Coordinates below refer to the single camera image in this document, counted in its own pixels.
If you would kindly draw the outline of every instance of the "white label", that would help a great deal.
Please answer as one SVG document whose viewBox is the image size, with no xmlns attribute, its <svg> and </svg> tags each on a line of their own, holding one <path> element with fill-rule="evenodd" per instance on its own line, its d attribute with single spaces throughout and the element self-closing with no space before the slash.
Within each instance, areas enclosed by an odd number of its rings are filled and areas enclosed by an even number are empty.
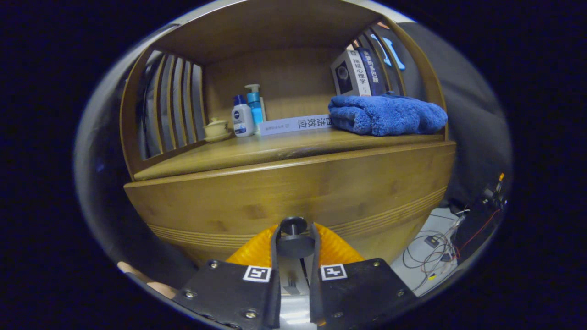
<svg viewBox="0 0 587 330">
<path fill-rule="evenodd" d="M 361 96 L 371 96 L 371 87 L 369 86 L 369 78 L 365 66 L 363 66 L 363 59 L 356 50 L 347 50 L 349 53 L 350 62 L 353 65 L 357 85 L 359 87 L 359 94 Z"/>
<path fill-rule="evenodd" d="M 242 279 L 249 282 L 269 282 L 271 267 L 249 266 Z"/>
<path fill-rule="evenodd" d="M 293 117 L 259 123 L 261 136 L 332 127 L 330 115 Z"/>
<path fill-rule="evenodd" d="M 340 280 L 346 278 L 346 270 L 343 264 L 320 266 L 323 281 Z"/>
</svg>

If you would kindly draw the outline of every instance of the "blue cap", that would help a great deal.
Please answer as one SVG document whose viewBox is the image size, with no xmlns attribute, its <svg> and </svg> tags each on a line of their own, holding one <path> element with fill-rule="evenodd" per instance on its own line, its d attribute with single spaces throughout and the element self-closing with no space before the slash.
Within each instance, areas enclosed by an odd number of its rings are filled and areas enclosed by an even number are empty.
<svg viewBox="0 0 587 330">
<path fill-rule="evenodd" d="M 244 97 L 242 97 L 242 95 L 236 95 L 236 96 L 234 97 L 234 105 L 235 105 L 235 106 L 238 106 L 238 105 L 245 105 L 245 104 L 247 104 L 247 103 L 245 102 L 245 98 L 244 98 Z"/>
<path fill-rule="evenodd" d="M 247 94 L 247 101 L 249 101 L 249 103 L 259 102 L 260 101 L 259 92 L 248 93 Z"/>
</svg>

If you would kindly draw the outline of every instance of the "screw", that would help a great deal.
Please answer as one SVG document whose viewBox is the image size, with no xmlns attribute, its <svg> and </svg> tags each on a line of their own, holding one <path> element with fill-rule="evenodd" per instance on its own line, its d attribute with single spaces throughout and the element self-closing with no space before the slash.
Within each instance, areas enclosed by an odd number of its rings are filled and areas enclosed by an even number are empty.
<svg viewBox="0 0 587 330">
<path fill-rule="evenodd" d="M 195 296 L 197 296 L 197 294 L 196 294 L 195 292 L 191 292 L 191 291 L 186 291 L 184 295 L 185 295 L 185 297 L 186 297 L 186 298 L 188 298 L 188 299 L 192 299 L 192 298 L 194 298 Z"/>
</svg>

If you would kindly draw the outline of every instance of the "orange plastic part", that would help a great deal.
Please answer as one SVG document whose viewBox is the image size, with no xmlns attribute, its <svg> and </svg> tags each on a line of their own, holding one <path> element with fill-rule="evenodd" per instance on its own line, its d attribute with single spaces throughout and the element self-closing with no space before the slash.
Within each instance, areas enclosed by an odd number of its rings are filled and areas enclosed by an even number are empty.
<svg viewBox="0 0 587 330">
<path fill-rule="evenodd" d="M 277 225 L 261 231 L 226 259 L 226 262 L 245 266 L 271 267 L 271 237 L 276 229 Z"/>
<path fill-rule="evenodd" d="M 335 232 L 317 223 L 314 223 L 314 225 L 318 229 L 322 242 L 320 265 L 350 264 L 365 260 Z M 277 225 L 261 231 L 231 255 L 226 262 L 271 267 L 271 237 L 276 229 Z"/>
<path fill-rule="evenodd" d="M 350 264 L 352 262 L 364 261 L 352 246 L 338 236 L 334 231 L 314 223 L 322 242 L 320 249 L 320 265 Z"/>
</svg>

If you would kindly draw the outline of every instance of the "dark background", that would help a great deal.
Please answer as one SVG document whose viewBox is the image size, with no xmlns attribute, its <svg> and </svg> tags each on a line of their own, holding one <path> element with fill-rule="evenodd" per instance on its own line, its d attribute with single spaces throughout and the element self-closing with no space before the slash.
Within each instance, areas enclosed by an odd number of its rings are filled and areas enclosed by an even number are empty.
<svg viewBox="0 0 587 330">
<path fill-rule="evenodd" d="M 88 231 L 72 181 L 73 141 L 102 75 L 134 43 L 196 1 L 3 2 L 2 144 L 9 204 L 3 328 L 199 328 L 131 283 Z M 474 63 L 508 110 L 515 156 L 510 209 L 489 252 L 456 286 L 394 328 L 567 328 L 579 314 L 578 213 L 585 105 L 578 6 L 396 1 Z M 577 192 L 573 198 L 569 193 Z"/>
</svg>

